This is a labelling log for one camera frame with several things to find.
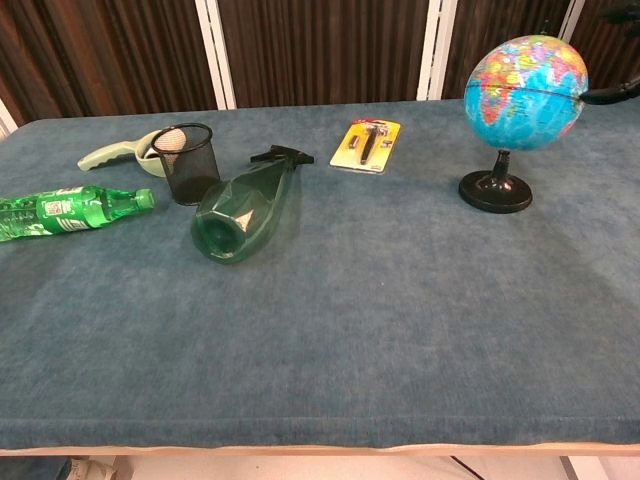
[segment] green plastic bottle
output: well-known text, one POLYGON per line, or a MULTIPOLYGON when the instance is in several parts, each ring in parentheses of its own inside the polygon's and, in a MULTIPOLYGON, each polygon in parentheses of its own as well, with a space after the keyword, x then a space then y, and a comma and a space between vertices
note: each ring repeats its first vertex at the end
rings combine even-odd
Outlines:
POLYGON ((313 157, 274 145, 251 161, 261 165, 213 185, 196 211, 191 226, 193 242, 215 262, 240 262, 269 241, 293 171, 297 165, 313 163, 313 157))
POLYGON ((153 206, 151 190, 127 192, 96 186, 0 199, 0 242, 100 228, 153 206))

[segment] black mesh pen holder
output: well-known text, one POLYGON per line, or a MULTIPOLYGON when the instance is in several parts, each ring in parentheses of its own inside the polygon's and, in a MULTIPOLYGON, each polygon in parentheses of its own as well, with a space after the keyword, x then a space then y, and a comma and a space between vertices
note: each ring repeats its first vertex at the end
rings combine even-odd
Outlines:
POLYGON ((151 141, 176 203, 196 205, 220 181, 211 135, 206 125, 181 123, 158 132, 151 141))

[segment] bottle label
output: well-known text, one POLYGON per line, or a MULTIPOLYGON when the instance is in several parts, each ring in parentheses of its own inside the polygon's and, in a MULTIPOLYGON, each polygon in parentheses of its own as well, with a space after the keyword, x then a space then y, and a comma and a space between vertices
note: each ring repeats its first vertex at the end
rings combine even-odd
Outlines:
POLYGON ((91 228, 82 208, 82 188, 62 188, 38 195, 36 213, 46 230, 62 233, 91 228))

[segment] brown wooden panel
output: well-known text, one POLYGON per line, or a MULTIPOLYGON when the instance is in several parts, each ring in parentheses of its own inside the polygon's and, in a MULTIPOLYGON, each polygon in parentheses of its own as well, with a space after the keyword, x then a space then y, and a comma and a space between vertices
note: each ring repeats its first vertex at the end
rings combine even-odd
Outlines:
POLYGON ((428 0, 218 0, 240 107, 414 100, 428 0))
POLYGON ((0 96, 18 124, 216 106, 193 0, 4 0, 0 96))
POLYGON ((493 48, 512 38, 558 35, 569 0, 458 0, 442 98, 462 98, 469 75, 493 48))
POLYGON ((611 25, 599 17, 612 0, 588 0, 584 4, 571 45, 582 55, 591 88, 606 88, 640 73, 640 38, 625 38, 631 24, 611 25))

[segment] yellow packaging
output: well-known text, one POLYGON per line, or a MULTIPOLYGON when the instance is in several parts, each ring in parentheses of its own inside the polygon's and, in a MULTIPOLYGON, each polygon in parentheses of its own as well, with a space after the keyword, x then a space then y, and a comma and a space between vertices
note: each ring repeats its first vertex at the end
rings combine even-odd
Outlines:
POLYGON ((329 165, 369 173, 384 172, 400 124, 374 118, 354 121, 329 165))

